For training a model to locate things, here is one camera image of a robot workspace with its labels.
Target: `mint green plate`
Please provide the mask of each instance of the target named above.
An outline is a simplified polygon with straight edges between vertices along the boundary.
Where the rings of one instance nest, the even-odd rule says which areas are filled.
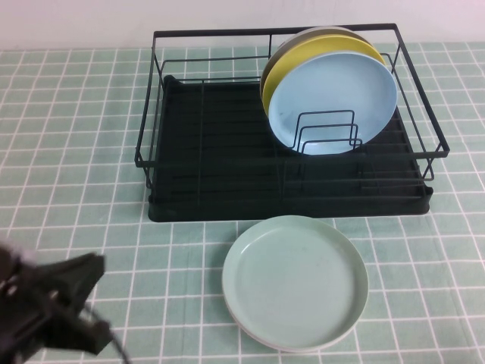
[[[224,262],[222,287],[239,326],[278,350],[321,349],[347,334],[368,296],[364,262],[328,224],[302,216],[265,220]]]

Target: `plate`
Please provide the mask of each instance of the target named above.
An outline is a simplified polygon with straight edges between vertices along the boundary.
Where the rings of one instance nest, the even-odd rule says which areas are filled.
[[[366,143],[378,135],[396,103],[396,83],[386,66],[357,52],[331,52],[286,75],[271,98],[268,117],[285,146],[309,155],[338,154],[354,148],[351,139]],[[301,113],[336,110],[353,110],[358,127],[350,126],[352,113],[347,111],[302,115],[296,130]],[[333,126],[305,128],[318,125]]]
[[[359,52],[384,64],[384,59],[372,45],[351,36],[316,36],[301,42],[281,56],[264,82],[262,101],[266,115],[274,90],[293,68],[317,55],[336,51]]]
[[[222,287],[230,314],[249,336],[298,353],[330,346],[354,327],[368,276],[339,231],[313,218],[280,216],[236,240]]]
[[[301,43],[307,39],[310,39],[314,36],[323,36],[327,34],[340,34],[343,36],[353,36],[354,38],[360,39],[363,42],[369,43],[363,36],[360,36],[357,33],[352,32],[346,28],[342,27],[314,27],[307,30],[303,30],[300,33],[294,34],[283,43],[281,43],[280,47],[276,50],[276,52],[270,57],[266,66],[264,67],[263,73],[261,74],[261,82],[259,83],[259,92],[263,95],[263,85],[266,81],[266,77],[273,68],[274,64],[284,55],[287,51],[289,51],[292,47],[296,46],[298,43]]]

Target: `plate rim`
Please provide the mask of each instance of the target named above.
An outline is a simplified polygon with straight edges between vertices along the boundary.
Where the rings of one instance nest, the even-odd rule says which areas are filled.
[[[227,298],[227,292],[226,292],[226,289],[225,289],[225,286],[226,284],[228,283],[224,283],[224,282],[227,282],[227,280],[229,279],[227,277],[227,270],[225,269],[226,268],[226,261],[227,261],[227,257],[230,255],[230,252],[231,250],[233,251],[233,254],[234,254],[234,250],[233,250],[233,247],[235,246],[235,244],[237,243],[237,241],[239,239],[241,239],[241,237],[243,237],[246,233],[248,233],[248,231],[250,231],[251,229],[255,228],[256,226],[260,225],[260,224],[269,224],[270,222],[273,222],[273,221],[276,221],[276,220],[280,220],[280,219],[292,219],[292,220],[306,220],[306,221],[311,221],[312,223],[317,223],[317,224],[321,224],[321,226],[325,227],[326,229],[329,229],[331,231],[334,231],[337,235],[340,235],[340,238],[343,238],[343,241],[346,242],[346,244],[348,244],[350,250],[352,250],[354,253],[355,253],[355,256],[357,257],[358,259],[358,263],[359,265],[361,266],[362,268],[362,271],[365,273],[365,301],[364,301],[364,304],[362,305],[361,307],[361,311],[358,313],[355,321],[352,323],[352,325],[349,326],[349,328],[347,330],[345,330],[345,332],[343,332],[340,336],[338,337],[335,337],[334,339],[326,342],[326,343],[323,343],[323,344],[320,344],[320,345],[317,345],[317,346],[313,346],[313,347],[284,347],[284,346],[280,346],[280,345],[277,345],[277,344],[273,344],[273,343],[270,343],[268,341],[266,341],[265,339],[262,339],[260,338],[257,334],[254,334],[252,333],[237,317],[236,317],[236,314],[234,313],[234,311],[231,309],[231,306],[230,306],[230,300]],[[311,352],[311,351],[316,351],[316,350],[321,350],[321,349],[324,349],[326,347],[330,347],[334,344],[336,344],[337,342],[341,341],[344,337],[346,337],[349,332],[351,330],[353,330],[353,328],[357,325],[357,323],[359,322],[361,316],[362,316],[362,313],[364,312],[365,310],[365,307],[367,306],[367,303],[368,303],[368,297],[369,297],[369,277],[368,277],[368,272],[367,272],[367,268],[365,267],[365,262],[360,254],[360,252],[357,250],[357,248],[354,246],[354,244],[352,244],[352,242],[344,235],[342,234],[340,231],[338,231],[336,228],[334,228],[333,226],[327,224],[326,222],[323,222],[323,221],[320,221],[316,218],[309,218],[309,217],[306,217],[306,216],[300,216],[300,215],[281,215],[281,216],[276,216],[274,218],[269,218],[269,219],[266,219],[266,220],[263,220],[263,221],[260,221],[259,223],[251,226],[249,229],[247,229],[244,233],[242,233],[241,235],[239,235],[237,237],[237,239],[234,241],[233,245],[231,246],[231,248],[229,249],[229,252],[227,253],[226,255],[226,258],[224,259],[224,265],[223,265],[223,269],[222,269],[222,275],[221,275],[221,283],[222,283],[222,293],[223,293],[223,297],[224,297],[224,303],[226,304],[226,307],[227,307],[227,310],[229,311],[231,317],[233,318],[233,320],[237,323],[237,325],[245,332],[247,333],[248,336],[250,336],[252,339],[256,340],[257,342],[261,343],[261,344],[264,344],[266,345],[267,347],[270,347],[270,348],[273,348],[275,350],[284,350],[286,352],[289,352],[289,353],[307,353],[307,352]]]
[[[389,76],[390,80],[393,82],[393,85],[394,85],[394,87],[393,87],[393,92],[394,92],[394,91],[395,91],[395,92],[393,93],[393,95],[395,96],[395,98],[394,98],[394,99],[395,99],[395,100],[394,100],[395,102],[393,102],[393,105],[394,105],[393,110],[395,110],[395,109],[396,109],[397,102],[398,102],[398,98],[399,98],[399,91],[398,91],[398,89],[397,89],[397,87],[398,87],[398,86],[396,85],[396,82],[395,82],[395,80],[394,80],[394,78],[393,78],[393,75],[392,75],[392,74],[391,74],[391,72],[390,72],[390,71],[387,69],[387,67],[386,67],[386,65],[385,65],[385,64],[382,64],[382,63],[380,63],[380,62],[379,62],[377,59],[375,59],[375,58],[373,58],[373,57],[371,57],[371,56],[368,56],[368,55],[364,55],[364,54],[362,54],[362,53],[360,53],[360,52],[355,52],[355,51],[335,51],[335,52],[327,52],[327,53],[323,53],[323,54],[320,54],[320,55],[316,55],[316,56],[314,56],[314,57],[312,57],[312,58],[309,58],[309,59],[307,59],[306,61],[302,62],[302,63],[301,63],[301,64],[299,64],[298,66],[294,67],[294,68],[293,68],[293,69],[292,69],[290,72],[288,72],[288,74],[286,74],[285,78],[286,78],[287,76],[289,76],[289,75],[290,75],[292,72],[296,72],[298,69],[300,69],[301,67],[304,67],[306,64],[308,64],[308,63],[310,63],[310,62],[312,62],[312,61],[315,61],[315,60],[320,59],[320,58],[332,57],[332,56],[335,56],[335,55],[354,55],[354,56],[361,57],[361,58],[367,58],[367,59],[369,59],[370,61],[373,61],[373,62],[375,62],[376,64],[378,64],[378,65],[381,67],[381,69],[385,70],[385,71],[384,71],[384,72],[385,72],[385,74]],[[281,87],[281,85],[282,85],[283,81],[284,81],[284,79],[283,79],[283,80],[281,80],[281,81],[280,81],[280,83],[278,84],[278,86],[276,87],[276,89],[274,89],[273,96],[274,96],[274,94],[275,94],[275,93],[278,91],[278,89]],[[271,129],[271,131],[273,132],[273,135],[274,135],[274,136],[275,136],[275,137],[278,139],[278,141],[280,141],[280,143],[282,143],[282,144],[283,144],[284,146],[286,146],[286,147],[290,147],[290,146],[291,146],[291,143],[290,143],[290,145],[289,145],[289,146],[287,146],[287,145],[286,145],[286,144],[285,144],[285,143],[284,143],[284,142],[283,142],[283,141],[282,141],[280,138],[278,138],[277,134],[274,132],[273,123],[271,123],[271,118],[270,118],[271,103],[273,102],[273,100],[274,100],[274,98],[273,98],[273,97],[271,97],[271,101],[270,101],[270,104],[269,104],[269,106],[268,106],[268,123],[270,124],[270,129]],[[381,130],[380,130],[380,131],[379,131],[379,132],[378,132],[376,135],[374,135],[374,136],[373,136],[372,138],[370,138],[369,140],[367,140],[367,141],[363,142],[362,144],[365,144],[365,143],[367,143],[368,141],[370,141],[370,140],[372,140],[373,138],[375,138],[375,137],[376,137],[376,136],[377,136],[377,135],[378,135],[378,134],[379,134],[381,131],[382,131],[382,128],[381,128]],[[301,154],[303,154],[303,155],[329,155],[329,154],[331,154],[331,153],[327,153],[327,154],[308,154],[308,153],[302,153],[302,152],[300,152],[299,150],[296,150],[296,149],[295,149],[296,147],[297,147],[297,146],[293,147],[293,149],[292,149],[292,150],[293,150],[293,151],[295,151],[295,152],[301,153]]]
[[[369,53],[373,54],[373,56],[369,56],[369,57],[374,58],[376,61],[379,61],[383,65],[386,64],[382,55],[380,55],[379,51],[377,51],[372,45],[370,45],[369,43],[363,42],[360,39],[354,38],[353,36],[344,36],[344,35],[339,35],[339,34],[326,34],[326,35],[323,35],[323,36],[311,37],[311,38],[309,38],[309,39],[307,39],[303,42],[300,42],[299,44],[295,45],[294,47],[289,49],[287,52],[285,52],[284,55],[282,55],[280,57],[280,59],[277,60],[277,62],[274,64],[274,66],[271,68],[270,72],[268,73],[268,76],[266,77],[266,81],[264,82],[264,85],[263,85],[263,94],[261,95],[261,101],[263,103],[263,109],[264,109],[264,112],[266,113],[266,115],[268,115],[268,113],[269,113],[269,105],[270,105],[270,102],[271,102],[271,98],[273,97],[274,91],[276,90],[276,88],[278,87],[280,82],[286,77],[286,75],[289,72],[293,71],[295,68],[297,68],[299,65],[305,63],[306,61],[308,61],[308,60],[310,60],[310,59],[312,59],[316,56],[325,55],[325,54],[330,53],[330,52],[358,52],[358,53],[364,54],[363,52],[356,50],[358,48],[357,46],[354,47],[355,49],[338,48],[338,49],[333,49],[333,50],[326,51],[326,52],[317,51],[316,54],[313,54],[310,57],[307,57],[306,59],[303,59],[302,61],[298,62],[294,67],[287,70],[286,73],[284,73],[284,72],[277,73],[277,71],[275,70],[276,66],[278,64],[283,64],[283,62],[286,59],[291,59],[295,54],[298,54],[299,49],[301,47],[307,46],[308,44],[311,44],[313,42],[320,42],[322,40],[324,41],[325,39],[347,39],[351,42],[354,42],[355,45],[359,45],[359,46],[367,49],[367,51]],[[277,84],[274,87],[273,92],[271,92],[270,90],[267,91],[267,89],[269,89],[268,88],[268,80],[270,80],[271,78],[275,78],[275,83]]]
[[[266,82],[266,78],[268,77],[268,74],[270,73],[271,69],[276,64],[276,62],[278,62],[278,60],[286,52],[288,52],[294,46],[297,46],[299,43],[304,42],[305,40],[310,39],[314,36],[324,36],[324,35],[332,35],[332,34],[352,36],[356,39],[360,39],[361,41],[366,42],[370,46],[373,46],[371,42],[369,42],[366,38],[364,38],[360,34],[353,32],[350,29],[343,28],[343,27],[332,27],[332,26],[312,27],[312,28],[308,28],[306,30],[303,30],[299,33],[295,33],[290,38],[284,40],[280,44],[278,49],[270,56],[267,64],[264,66],[263,71],[261,72],[261,80],[259,82],[259,95],[260,95],[260,97],[263,96],[264,83]]]

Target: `white wall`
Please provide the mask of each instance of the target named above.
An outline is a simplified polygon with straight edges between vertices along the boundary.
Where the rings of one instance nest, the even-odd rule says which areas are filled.
[[[150,46],[154,30],[397,23],[406,41],[485,40],[484,0],[0,0],[0,49]]]

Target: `black dish rack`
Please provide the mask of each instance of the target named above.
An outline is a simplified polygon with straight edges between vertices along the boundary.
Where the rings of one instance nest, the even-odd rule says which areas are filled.
[[[306,115],[320,114],[325,120],[336,112],[349,116],[348,124],[338,126],[349,129],[348,139],[312,141],[352,146],[350,152],[339,155],[303,155],[276,139],[262,108],[259,74],[236,76],[233,72],[213,77],[208,72],[202,77],[184,77],[187,64],[268,59],[274,37],[308,28],[155,32],[135,156],[152,191],[149,218],[197,221],[287,214],[325,218],[426,213],[433,193],[425,184],[434,179],[431,163],[446,157],[449,146],[399,30],[395,24],[344,27],[356,32],[393,32],[395,54],[381,54],[396,78],[402,105],[384,130],[366,144],[356,137],[358,125],[352,110],[300,114],[294,145],[300,151],[305,148],[302,131],[309,128],[303,122]],[[266,36],[264,54],[234,56],[233,50],[227,57],[190,58],[186,51],[185,57],[161,62],[157,49],[157,39],[234,36]],[[175,64],[183,66],[172,69],[184,69],[184,74],[165,71]],[[406,82],[398,69],[410,74]],[[418,108],[427,115],[425,120],[415,119],[417,107],[410,105],[405,90],[414,93]],[[426,136],[421,135],[423,128]]]

